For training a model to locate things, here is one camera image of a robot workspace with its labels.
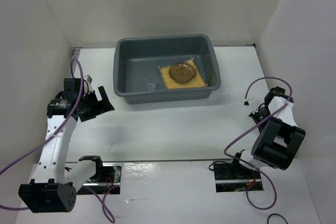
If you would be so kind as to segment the bamboo mat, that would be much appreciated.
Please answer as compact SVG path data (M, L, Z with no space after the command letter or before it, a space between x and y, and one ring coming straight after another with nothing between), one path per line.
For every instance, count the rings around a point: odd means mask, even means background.
M193 57L171 66L159 66L159 71L166 89L202 88L208 86L200 74Z

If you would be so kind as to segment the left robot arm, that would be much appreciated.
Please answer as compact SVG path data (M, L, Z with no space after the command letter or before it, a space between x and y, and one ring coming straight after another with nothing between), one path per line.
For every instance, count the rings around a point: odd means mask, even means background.
M88 181L104 177L100 156L82 156L74 168L66 171L70 139L77 122L85 122L113 111L103 86L97 99L91 86L92 78L65 78L64 89L47 107L46 144L36 170L27 184L21 184L18 195L33 213L70 212L77 192Z

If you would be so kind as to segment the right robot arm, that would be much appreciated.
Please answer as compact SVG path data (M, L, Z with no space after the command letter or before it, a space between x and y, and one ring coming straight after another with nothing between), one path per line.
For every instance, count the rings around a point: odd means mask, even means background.
M252 111L250 118L257 124L281 108L287 101L285 89L271 88L258 109ZM306 136L305 130L300 128L293 118L293 99L279 113L258 127L259 136L251 150L243 150L237 156L251 163L238 160L230 165L231 175L242 178L248 169L271 167L286 170L292 163L302 141Z

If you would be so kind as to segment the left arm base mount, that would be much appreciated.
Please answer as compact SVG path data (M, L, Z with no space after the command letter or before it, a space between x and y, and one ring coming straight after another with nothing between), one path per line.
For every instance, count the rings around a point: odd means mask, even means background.
M65 165L65 182L72 182L78 195L98 195L105 193L119 194L121 183L122 164L103 162L102 168L97 171L94 161L78 161Z

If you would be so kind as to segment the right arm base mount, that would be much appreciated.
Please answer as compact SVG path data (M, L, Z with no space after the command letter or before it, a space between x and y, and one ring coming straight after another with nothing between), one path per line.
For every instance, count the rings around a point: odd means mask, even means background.
M248 169L233 159L213 161L208 169L214 173L217 193L246 191L262 191L263 185L259 172Z

